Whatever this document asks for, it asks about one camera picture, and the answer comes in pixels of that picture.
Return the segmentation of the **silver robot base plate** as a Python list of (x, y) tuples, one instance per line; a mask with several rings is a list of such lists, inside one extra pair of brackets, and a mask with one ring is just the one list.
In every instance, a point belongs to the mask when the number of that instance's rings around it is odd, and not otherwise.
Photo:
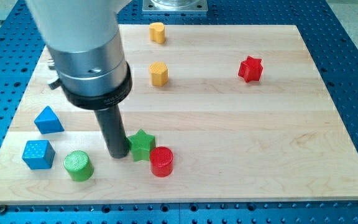
[(146, 13), (204, 13), (208, 11), (207, 0), (143, 0), (142, 11)]

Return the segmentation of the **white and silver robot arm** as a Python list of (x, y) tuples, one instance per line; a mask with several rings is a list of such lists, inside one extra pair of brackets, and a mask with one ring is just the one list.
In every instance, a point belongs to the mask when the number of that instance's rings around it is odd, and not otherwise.
[(67, 100), (87, 110), (120, 103), (131, 91), (118, 12), (130, 0), (27, 0)]

